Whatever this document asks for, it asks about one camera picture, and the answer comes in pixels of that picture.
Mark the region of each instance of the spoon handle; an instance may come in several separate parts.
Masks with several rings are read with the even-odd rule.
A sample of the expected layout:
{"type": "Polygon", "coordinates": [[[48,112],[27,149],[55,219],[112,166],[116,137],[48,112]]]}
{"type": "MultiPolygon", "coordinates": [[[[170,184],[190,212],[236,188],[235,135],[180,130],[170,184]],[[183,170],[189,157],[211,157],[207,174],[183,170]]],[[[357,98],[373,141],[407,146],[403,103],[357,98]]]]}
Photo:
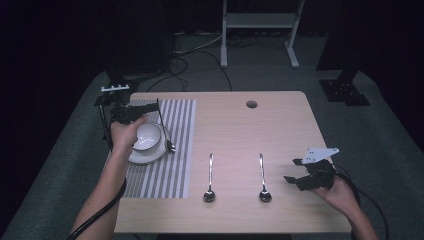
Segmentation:
{"type": "Polygon", "coordinates": [[[158,112],[159,112],[160,124],[162,125],[163,134],[164,134],[165,139],[166,139],[165,126],[163,125],[162,113],[160,112],[159,98],[156,99],[156,102],[158,104],[158,112]]]}
{"type": "Polygon", "coordinates": [[[212,165],[213,165],[213,154],[209,155],[209,190],[212,186],[212,165]]]}
{"type": "Polygon", "coordinates": [[[259,154],[259,164],[261,165],[262,186],[265,189],[264,158],[262,156],[262,153],[259,154]]]}

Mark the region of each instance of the human arm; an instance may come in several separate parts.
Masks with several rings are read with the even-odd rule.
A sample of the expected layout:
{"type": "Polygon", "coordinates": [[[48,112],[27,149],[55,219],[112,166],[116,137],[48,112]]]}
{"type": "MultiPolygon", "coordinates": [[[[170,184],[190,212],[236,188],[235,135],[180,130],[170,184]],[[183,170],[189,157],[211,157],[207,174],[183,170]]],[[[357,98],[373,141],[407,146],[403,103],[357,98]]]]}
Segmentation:
{"type": "MultiPolygon", "coordinates": [[[[137,141],[137,129],[147,121],[143,116],[129,125],[113,122],[111,135],[113,149],[94,190],[77,215],[72,231],[106,206],[119,192],[125,181],[128,158],[137,141]]],[[[87,228],[78,239],[112,239],[118,215],[119,202],[87,228]]]]}
{"type": "Polygon", "coordinates": [[[344,179],[335,176],[331,189],[316,188],[311,191],[347,218],[358,240],[378,239],[368,216],[362,211],[352,189],[344,179]]]}

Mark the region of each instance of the hand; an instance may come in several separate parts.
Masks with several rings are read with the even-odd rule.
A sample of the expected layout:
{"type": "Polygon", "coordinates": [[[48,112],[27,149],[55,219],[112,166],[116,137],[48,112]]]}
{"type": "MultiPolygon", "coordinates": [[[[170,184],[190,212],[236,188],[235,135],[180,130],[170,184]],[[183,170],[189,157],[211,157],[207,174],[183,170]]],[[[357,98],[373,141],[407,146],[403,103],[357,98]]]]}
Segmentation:
{"type": "Polygon", "coordinates": [[[352,189],[339,176],[335,176],[334,185],[331,189],[316,188],[311,190],[311,192],[320,196],[325,202],[345,216],[360,210],[352,189]]]}
{"type": "Polygon", "coordinates": [[[124,151],[128,156],[131,154],[134,143],[137,142],[137,129],[149,119],[144,115],[129,125],[113,122],[110,127],[113,150],[124,151]]]}

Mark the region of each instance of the forearm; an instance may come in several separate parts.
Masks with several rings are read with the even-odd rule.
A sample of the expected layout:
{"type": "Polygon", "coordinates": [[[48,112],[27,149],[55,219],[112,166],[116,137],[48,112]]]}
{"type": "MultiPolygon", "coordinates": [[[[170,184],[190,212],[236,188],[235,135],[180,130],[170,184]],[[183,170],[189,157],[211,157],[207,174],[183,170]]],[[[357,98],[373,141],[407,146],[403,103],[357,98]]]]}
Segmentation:
{"type": "Polygon", "coordinates": [[[375,232],[371,221],[367,215],[359,208],[350,213],[346,213],[352,231],[358,240],[378,240],[377,233],[375,232]]]}
{"type": "MultiPolygon", "coordinates": [[[[128,169],[125,151],[112,151],[100,179],[80,210],[72,231],[106,206],[119,192],[128,169]]],[[[111,239],[118,214],[118,204],[94,222],[78,239],[111,239]]]]}

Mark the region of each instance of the hole in table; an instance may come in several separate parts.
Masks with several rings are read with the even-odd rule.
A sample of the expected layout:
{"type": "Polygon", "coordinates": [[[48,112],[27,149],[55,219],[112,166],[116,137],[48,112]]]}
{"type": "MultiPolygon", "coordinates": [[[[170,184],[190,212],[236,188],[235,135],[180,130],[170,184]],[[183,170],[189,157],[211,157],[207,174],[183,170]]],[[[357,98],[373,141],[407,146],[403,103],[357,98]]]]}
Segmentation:
{"type": "Polygon", "coordinates": [[[250,100],[246,102],[246,106],[248,108],[256,108],[258,106],[258,103],[256,101],[250,100]]]}

